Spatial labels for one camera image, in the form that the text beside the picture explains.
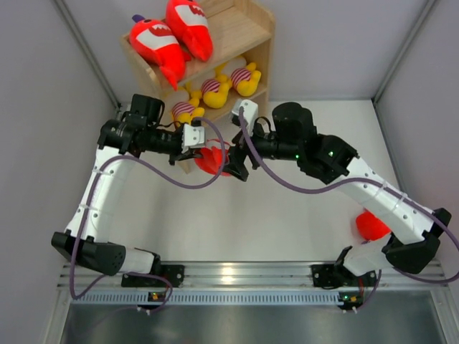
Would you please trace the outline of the yellow frog plush striped shirt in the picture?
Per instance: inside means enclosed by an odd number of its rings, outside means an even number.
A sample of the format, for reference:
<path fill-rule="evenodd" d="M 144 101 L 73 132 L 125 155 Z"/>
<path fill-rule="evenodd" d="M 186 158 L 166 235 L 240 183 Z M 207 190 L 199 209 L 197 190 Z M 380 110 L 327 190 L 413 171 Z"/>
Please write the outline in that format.
<path fill-rule="evenodd" d="M 164 102 L 166 112 L 171 115 L 175 128 L 183 123 L 190 124 L 195 117 L 204 117 L 205 110 L 200 106 L 200 100 L 191 98 L 183 87 L 167 93 Z"/>

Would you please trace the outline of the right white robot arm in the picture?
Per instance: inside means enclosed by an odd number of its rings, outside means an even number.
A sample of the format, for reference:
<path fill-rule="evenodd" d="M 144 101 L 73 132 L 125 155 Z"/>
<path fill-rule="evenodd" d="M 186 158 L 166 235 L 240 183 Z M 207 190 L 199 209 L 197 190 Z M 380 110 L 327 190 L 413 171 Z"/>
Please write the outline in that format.
<path fill-rule="evenodd" d="M 254 169 L 262 168 L 291 191 L 308 195 L 340 191 L 386 225 L 389 233 L 382 238 L 341 251 L 334 267 L 340 283 L 350 285 L 368 272 L 388 267 L 417 279 L 435 258 L 441 235 L 450 232 L 450 212 L 421 206 L 382 178 L 345 140 L 318 133 L 311 111 L 297 102 L 275 107 L 272 130 L 264 131 L 259 119 L 257 103 L 247 99 L 235 103 L 231 121 L 241 131 L 229 148 L 226 172 L 246 181 L 249 159 Z M 324 186 L 309 189 L 288 183 L 266 165 L 267 159 L 292 161 Z"/>

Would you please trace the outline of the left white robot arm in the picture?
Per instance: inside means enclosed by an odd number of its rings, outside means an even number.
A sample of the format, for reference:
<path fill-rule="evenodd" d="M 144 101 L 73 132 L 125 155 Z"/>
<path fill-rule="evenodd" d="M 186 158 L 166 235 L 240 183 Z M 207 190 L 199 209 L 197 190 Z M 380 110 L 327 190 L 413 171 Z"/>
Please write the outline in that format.
<path fill-rule="evenodd" d="M 110 230 L 128 174 L 143 152 L 165 154 L 175 163 L 193 158 L 204 145 L 199 120 L 167 130 L 160 125 L 164 110 L 162 100 L 135 94 L 130 109 L 100 129 L 94 166 L 80 204 L 66 229 L 56 231 L 51 241 L 74 266 L 108 276 L 137 272 L 146 286 L 160 282 L 159 256 L 112 243 Z"/>

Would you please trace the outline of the wooden two-tier shelf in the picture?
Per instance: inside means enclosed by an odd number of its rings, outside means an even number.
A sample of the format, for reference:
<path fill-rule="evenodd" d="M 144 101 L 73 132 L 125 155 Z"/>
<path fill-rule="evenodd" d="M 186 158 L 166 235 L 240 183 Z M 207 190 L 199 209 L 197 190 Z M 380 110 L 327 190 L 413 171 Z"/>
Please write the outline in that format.
<path fill-rule="evenodd" d="M 274 15 L 256 1 L 197 2 L 203 8 L 208 21 L 213 42 L 213 53 L 207 62 L 202 62 L 193 57 L 186 46 L 177 39 L 179 44 L 191 55 L 191 61 L 186 63 L 186 72 L 178 86 L 185 88 L 188 81 L 210 70 L 214 70 L 218 77 L 224 76 L 220 73 L 222 65 L 234 57 L 243 56 L 247 62 L 255 62 L 257 69 L 262 73 L 257 91 L 251 97 L 246 98 L 256 102 L 259 106 L 259 114 L 264 115 L 268 108 L 270 60 L 275 37 Z M 166 10 L 158 20 L 166 24 L 165 17 Z M 165 95 L 175 90 L 162 75 L 157 65 L 148 63 L 133 49 L 129 42 L 129 33 L 122 36 L 120 45 L 131 64 L 142 94 L 157 97 L 164 101 Z M 230 111 L 236 100 L 242 97 L 232 87 L 229 80 L 228 83 L 230 86 L 228 98 L 222 108 L 212 109 L 200 101 L 200 106 L 205 110 L 205 118 L 211 121 L 220 119 Z M 161 123 L 174 126 L 173 119 L 167 112 L 162 116 Z"/>

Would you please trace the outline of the red shark plush with purple fin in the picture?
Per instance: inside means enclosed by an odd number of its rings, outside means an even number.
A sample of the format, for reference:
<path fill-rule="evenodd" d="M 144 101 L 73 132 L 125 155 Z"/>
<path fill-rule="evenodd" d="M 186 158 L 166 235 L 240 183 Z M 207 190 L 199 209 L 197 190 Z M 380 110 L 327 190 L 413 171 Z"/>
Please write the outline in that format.
<path fill-rule="evenodd" d="M 191 55 L 163 21 L 140 14 L 134 14 L 132 20 L 134 25 L 128 36 L 131 46 L 148 63 L 157 65 L 173 89 L 178 90 Z"/>

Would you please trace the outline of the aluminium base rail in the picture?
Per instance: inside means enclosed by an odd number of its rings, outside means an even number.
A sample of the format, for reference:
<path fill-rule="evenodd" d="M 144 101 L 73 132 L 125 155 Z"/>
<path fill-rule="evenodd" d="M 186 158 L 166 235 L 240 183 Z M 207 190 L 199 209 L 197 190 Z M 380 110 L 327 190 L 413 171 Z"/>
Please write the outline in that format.
<path fill-rule="evenodd" d="M 85 268 L 75 270 L 75 291 L 82 305 L 315 305 L 353 310 L 383 292 L 409 296 L 427 293 L 436 307 L 451 300 L 447 285 L 429 285 L 404 277 L 392 269 L 358 277 L 340 286 L 326 281 L 317 262 L 211 263 L 180 262 L 161 281 L 116 275 L 101 279 L 89 292 L 83 290 L 97 277 Z"/>

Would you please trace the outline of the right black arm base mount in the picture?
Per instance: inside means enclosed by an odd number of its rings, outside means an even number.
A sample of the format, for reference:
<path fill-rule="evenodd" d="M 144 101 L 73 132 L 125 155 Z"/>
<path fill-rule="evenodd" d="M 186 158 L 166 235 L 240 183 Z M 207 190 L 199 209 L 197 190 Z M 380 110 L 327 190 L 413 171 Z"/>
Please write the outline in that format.
<path fill-rule="evenodd" d="M 335 264 L 311 265 L 313 286 L 325 290 L 333 290 L 340 287 L 373 287 L 376 284 L 376 272 L 367 272 L 357 277 L 346 268 Z"/>

